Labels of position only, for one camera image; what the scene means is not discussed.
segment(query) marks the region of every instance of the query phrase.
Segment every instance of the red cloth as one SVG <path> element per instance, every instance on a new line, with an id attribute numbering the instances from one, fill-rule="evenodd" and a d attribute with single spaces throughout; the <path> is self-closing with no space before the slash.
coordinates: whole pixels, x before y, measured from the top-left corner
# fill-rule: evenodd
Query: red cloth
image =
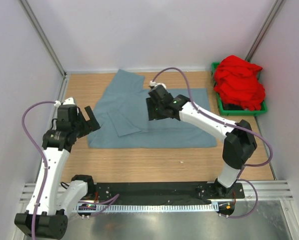
<path id="1" fill-rule="evenodd" d="M 261 110 L 265 89 L 257 79 L 263 68 L 237 56 L 225 58 L 216 68 L 214 90 L 225 104 L 235 104 L 250 111 Z"/>

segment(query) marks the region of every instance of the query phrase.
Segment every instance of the cable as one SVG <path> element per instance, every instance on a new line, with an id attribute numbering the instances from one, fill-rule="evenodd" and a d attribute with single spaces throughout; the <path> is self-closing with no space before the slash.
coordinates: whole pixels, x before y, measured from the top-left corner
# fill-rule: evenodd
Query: cable
<path id="1" fill-rule="evenodd" d="M 94 200 L 94 203 L 95 203 L 98 199 L 99 199 L 99 192 L 97 191 L 97 192 L 95 193 L 95 200 Z"/>
<path id="2" fill-rule="evenodd" d="M 68 185 L 66 182 L 61 181 L 60 185 L 64 188 L 64 189 L 68 189 L 70 185 Z"/>
<path id="3" fill-rule="evenodd" d="M 50 127 L 50 130 L 52 130 L 54 128 L 54 121 L 57 120 L 57 118 L 53 118 L 51 120 L 51 127 Z"/>
<path id="4" fill-rule="evenodd" d="M 188 96 L 189 96 L 190 102 L 191 102 L 193 108 L 196 109 L 196 111 L 198 111 L 200 114 L 202 114 L 203 116 L 207 117 L 208 119 L 213 120 L 214 122 L 217 122 L 217 123 L 222 124 L 222 125 L 227 126 L 227 127 L 231 127 L 231 128 L 235 128 L 235 129 L 239 129 L 239 130 L 245 131 L 245 132 L 247 132 L 249 134 L 252 134 L 252 135 L 258 137 L 259 139 L 261 139 L 267 145 L 268 150 L 269 150 L 268 160 L 265 161 L 265 162 L 263 162 L 263 163 L 260 163 L 260 164 L 245 164 L 246 167 L 262 167 L 262 166 L 268 164 L 272 160 L 272 158 L 273 158 L 273 148 L 272 148 L 272 145 L 264 137 L 262 137 L 260 134 L 258 134 L 257 132 L 251 131 L 251 130 L 245 128 L 245 127 L 241 127 L 241 126 L 238 126 L 238 125 L 226 123 L 226 122 L 224 122 L 222 120 L 219 120 L 219 119 L 217 119 L 217 118 L 215 118 L 215 117 L 213 117 L 211 115 L 208 115 L 207 113 L 205 113 L 202 110 L 200 110 L 196 106 L 196 104 L 195 104 L 195 102 L 193 100 L 192 91 L 191 91 L 191 88 L 190 88 L 189 80 L 186 77 L 185 73 L 182 70 L 180 70 L 179 68 L 177 68 L 177 67 L 168 67 L 168 68 L 163 69 L 158 74 L 156 74 L 156 76 L 153 78 L 152 82 L 155 82 L 156 78 L 159 75 L 161 75 L 163 72 L 167 71 L 167 70 L 176 70 L 176 71 L 178 71 L 183 76 L 183 78 L 184 78 L 184 80 L 186 82 L 186 86 L 187 86 L 187 91 L 188 91 Z"/>
<path id="5" fill-rule="evenodd" d="M 109 200 L 106 200 L 106 201 L 102 201 L 102 202 L 94 202 L 94 203 L 91 203 L 90 201 L 79 201 L 78 203 L 80 204 L 95 204 L 95 205 L 104 205 L 104 204 L 108 204 L 112 201 L 116 201 L 116 199 L 119 197 L 120 195 L 119 194 L 116 194 L 115 196 L 113 196 L 112 198 L 110 198 Z"/>
<path id="6" fill-rule="evenodd" d="M 38 211 L 38 207 L 40 204 L 40 200 L 41 200 L 41 196 L 44 190 L 44 186 L 48 177 L 48 161 L 46 159 L 46 156 L 44 154 L 44 152 L 42 151 L 41 147 L 35 142 L 35 140 L 33 139 L 33 137 L 31 136 L 31 134 L 29 133 L 28 129 L 25 126 L 25 117 L 27 115 L 27 113 L 35 108 L 38 105 L 42 105 L 42 104 L 55 104 L 55 101 L 41 101 L 38 102 L 32 106 L 30 106 L 28 109 L 26 109 L 26 111 L 24 112 L 22 118 L 21 118 L 21 125 L 24 129 L 25 134 L 27 135 L 27 137 L 29 138 L 29 140 L 31 141 L 31 143 L 34 145 L 34 147 L 37 149 L 37 151 L 39 152 L 39 154 L 41 155 L 41 158 L 43 159 L 43 164 L 44 164 L 44 176 L 43 176 L 43 181 L 41 183 L 37 198 L 36 198 L 36 202 L 35 202 L 35 206 L 34 206 L 34 211 L 33 211 L 33 216 L 32 216 L 32 221 L 31 221 L 31 237 L 33 240 L 36 240 L 36 235 L 35 235 L 35 223 L 36 223 L 36 214 Z"/>
<path id="7" fill-rule="evenodd" d="M 254 204 L 253 208 L 248 213 L 243 214 L 241 216 L 228 216 L 228 215 L 225 215 L 225 214 L 222 214 L 222 213 L 219 213 L 219 216 L 229 218 L 229 219 L 241 219 L 241 218 L 245 218 L 245 217 L 251 215 L 255 211 L 255 209 L 257 208 L 257 206 L 259 204 L 259 195 L 258 195 L 258 192 L 256 191 L 256 188 L 254 187 L 254 185 L 246 179 L 238 179 L 238 180 L 248 183 L 252 187 L 252 189 L 254 190 L 254 192 L 255 192 L 255 204 Z"/>
<path id="8" fill-rule="evenodd" d="M 233 205 L 235 205 L 235 204 L 236 204 L 236 195 L 235 195 L 235 191 L 233 191 L 233 198 L 234 198 L 234 203 L 233 203 Z"/>
<path id="9" fill-rule="evenodd" d="M 208 118 L 208 119 L 213 120 L 213 121 L 216 122 L 216 123 L 222 124 L 222 125 L 227 126 L 227 127 L 231 127 L 231 128 L 239 129 L 239 130 L 245 131 L 245 132 L 247 132 L 247 133 L 249 133 L 249 134 L 252 134 L 252 135 L 258 137 L 259 139 L 261 139 L 261 140 L 267 145 L 268 150 L 269 150 L 269 157 L 268 157 L 268 159 L 267 159 L 265 162 L 260 163 L 260 164 L 245 164 L 245 165 L 242 167 L 242 169 L 240 170 L 240 172 L 238 173 L 237 178 L 239 178 L 239 177 L 241 176 L 241 174 L 242 174 L 242 172 L 244 171 L 245 167 L 262 167 L 262 166 L 268 164 L 268 163 L 272 160 L 272 158 L 273 158 L 273 148 L 272 148 L 272 145 L 271 145 L 271 144 L 270 144 L 264 137 L 262 137 L 260 134 L 258 134 L 257 132 L 251 131 L 251 130 L 249 130 L 249 129 L 247 129 L 247 128 L 238 126 L 238 125 L 234 125 L 234 124 L 226 123 L 226 122 L 224 122 L 224 121 L 222 121 L 222 120 L 219 120 L 219 119 L 217 119 L 217 118 L 215 118 L 215 117 L 213 117 L 213 116 L 211 116 L 211 115 L 209 115 L 209 114 L 203 112 L 202 110 L 200 110 L 200 109 L 196 106 L 196 104 L 195 104 L 195 102 L 194 102 L 194 100 L 193 100 L 193 97 L 192 97 L 192 91 L 191 91 L 191 88 L 190 88 L 189 80 L 188 80 L 188 78 L 186 77 L 185 73 L 184 73 L 182 70 L 180 70 L 179 68 L 177 68 L 177 67 L 168 67 L 168 68 L 163 69 L 163 70 L 160 71 L 158 74 L 156 74 L 156 76 L 153 78 L 152 82 L 155 82 L 156 78 L 157 78 L 159 75 L 161 75 L 163 72 L 167 71 L 167 70 L 176 70 L 176 71 L 178 71 L 178 72 L 183 76 L 183 78 L 184 78 L 184 80 L 185 80 L 185 82 L 186 82 L 186 86 L 187 86 L 187 91 L 188 91 L 188 96 L 189 96 L 189 99 L 190 99 L 190 103 L 192 104 L 193 108 L 194 108 L 196 111 L 198 111 L 200 114 L 202 114 L 203 116 L 205 116 L 205 117 Z M 257 205 L 258 205 L 258 202 L 259 202 L 258 194 L 257 194 L 257 191 L 256 191 L 255 187 L 253 186 L 253 184 L 252 184 L 251 182 L 249 182 L 248 180 L 245 180 L 245 179 L 241 179 L 241 181 L 245 181 L 245 182 L 247 182 L 247 183 L 250 184 L 251 187 L 254 189 L 255 197 L 256 197 L 255 205 L 254 205 L 254 207 L 251 209 L 251 211 L 248 212 L 247 214 L 244 214 L 244 215 L 242 215 L 242 216 L 228 216 L 228 218 L 231 218 L 231 219 L 240 219 L 240 218 L 249 216 L 250 214 L 252 214 L 252 212 L 254 212 L 254 210 L 256 209 L 256 207 L 257 207 Z"/>
<path id="10" fill-rule="evenodd" d="M 102 210 L 100 210 L 100 211 L 98 211 L 94 214 L 89 215 L 89 217 L 96 217 L 97 215 L 104 212 L 106 209 L 108 209 L 116 201 L 116 199 L 118 199 L 119 196 L 120 196 L 119 194 L 116 194 L 113 198 L 111 198 L 112 201 L 106 207 L 104 207 Z"/>

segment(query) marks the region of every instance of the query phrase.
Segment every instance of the blue-gray towel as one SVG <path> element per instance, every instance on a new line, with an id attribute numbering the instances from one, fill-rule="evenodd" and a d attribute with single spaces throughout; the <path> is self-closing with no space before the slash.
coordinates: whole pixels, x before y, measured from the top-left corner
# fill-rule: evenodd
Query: blue-gray towel
<path id="1" fill-rule="evenodd" d="M 143 89 L 144 76 L 119 70 L 97 102 L 93 113 L 100 129 L 88 135 L 91 148 L 210 148 L 216 139 L 207 132 L 177 119 L 149 121 Z M 187 89 L 169 89 L 176 97 Z M 210 110 L 205 88 L 192 89 L 195 102 Z"/>

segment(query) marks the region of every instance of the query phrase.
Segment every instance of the metal floor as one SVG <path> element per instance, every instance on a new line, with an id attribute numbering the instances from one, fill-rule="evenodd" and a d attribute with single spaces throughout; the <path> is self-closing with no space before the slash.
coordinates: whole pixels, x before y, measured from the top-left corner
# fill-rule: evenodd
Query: metal floor
<path id="1" fill-rule="evenodd" d="M 248 212 L 253 204 L 238 201 L 234 214 Z M 292 240 L 279 201 L 261 201 L 252 215 L 242 219 L 218 217 L 215 212 L 165 212 L 69 221 L 62 240 Z"/>

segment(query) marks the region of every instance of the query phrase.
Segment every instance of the folded cloth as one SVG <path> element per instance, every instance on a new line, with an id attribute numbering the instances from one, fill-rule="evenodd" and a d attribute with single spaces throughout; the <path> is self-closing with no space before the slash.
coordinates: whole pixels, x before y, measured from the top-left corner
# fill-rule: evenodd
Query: folded cloth
<path id="1" fill-rule="evenodd" d="M 177 119 L 149 121 L 144 76 L 119 70 L 93 113 L 101 128 L 87 136 L 91 148 L 209 148 L 217 145 L 207 132 Z M 168 89 L 176 97 L 187 89 Z M 209 110 L 205 88 L 192 89 L 195 102 Z"/>
<path id="2" fill-rule="evenodd" d="M 250 111 L 261 110 L 265 89 L 257 74 L 262 69 L 237 56 L 228 56 L 217 66 L 214 90 L 225 104 L 239 105 Z"/>

